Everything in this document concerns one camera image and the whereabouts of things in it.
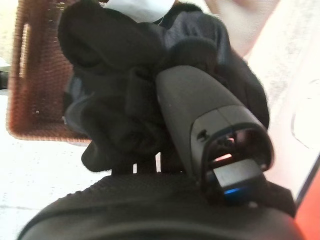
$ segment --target white face mask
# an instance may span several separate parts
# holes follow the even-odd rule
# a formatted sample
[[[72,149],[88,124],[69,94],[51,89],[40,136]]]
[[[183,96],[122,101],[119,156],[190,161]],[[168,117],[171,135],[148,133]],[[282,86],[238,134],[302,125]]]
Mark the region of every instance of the white face mask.
[[[166,15],[175,0],[109,0],[100,2],[106,9],[116,10],[137,23],[153,23]]]

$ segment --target dark clothing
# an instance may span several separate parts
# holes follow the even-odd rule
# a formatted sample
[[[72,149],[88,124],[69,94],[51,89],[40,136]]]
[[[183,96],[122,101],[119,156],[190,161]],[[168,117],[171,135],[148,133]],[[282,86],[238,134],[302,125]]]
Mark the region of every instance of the dark clothing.
[[[66,122],[92,139],[82,155],[91,171],[121,172],[125,166],[154,161],[164,149],[172,152],[154,79],[174,66],[210,74],[268,128],[266,96],[258,79],[231,49],[221,21],[194,5],[174,6],[157,25],[136,23],[82,0],[63,12],[58,38],[74,67],[71,81],[78,82],[81,93],[66,98],[72,103]]]

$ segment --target black fabric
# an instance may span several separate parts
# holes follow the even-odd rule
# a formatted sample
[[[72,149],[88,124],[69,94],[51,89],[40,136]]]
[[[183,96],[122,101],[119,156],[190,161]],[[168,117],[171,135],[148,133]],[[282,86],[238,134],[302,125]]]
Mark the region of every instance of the black fabric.
[[[44,208],[18,240],[302,240],[275,209],[209,205],[185,174],[107,176]]]
[[[92,139],[82,155],[91,171],[127,173],[170,149],[154,79],[174,66],[207,72],[269,125],[264,90],[231,49],[225,26],[192,4],[174,6],[157,25],[82,0],[63,12],[58,38],[84,93],[68,107],[66,122]],[[181,169],[180,162],[173,166]]]

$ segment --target white surface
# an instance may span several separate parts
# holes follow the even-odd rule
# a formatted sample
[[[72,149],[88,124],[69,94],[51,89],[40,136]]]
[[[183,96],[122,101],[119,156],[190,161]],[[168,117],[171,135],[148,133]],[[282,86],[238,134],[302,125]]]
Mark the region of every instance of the white surface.
[[[100,4],[130,17],[137,23],[153,23],[167,14],[174,2],[175,0],[109,0]]]

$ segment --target orange light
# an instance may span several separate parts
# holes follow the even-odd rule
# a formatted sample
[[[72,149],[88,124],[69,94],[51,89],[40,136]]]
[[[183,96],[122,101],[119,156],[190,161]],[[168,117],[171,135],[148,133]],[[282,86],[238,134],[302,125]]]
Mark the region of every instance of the orange light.
[[[229,159],[229,158],[232,158],[232,155],[229,153],[229,154],[226,154],[224,156],[221,156],[221,157],[218,157],[216,158],[214,161],[215,162],[219,162],[219,161],[222,161],[222,160],[226,160],[226,159]]]

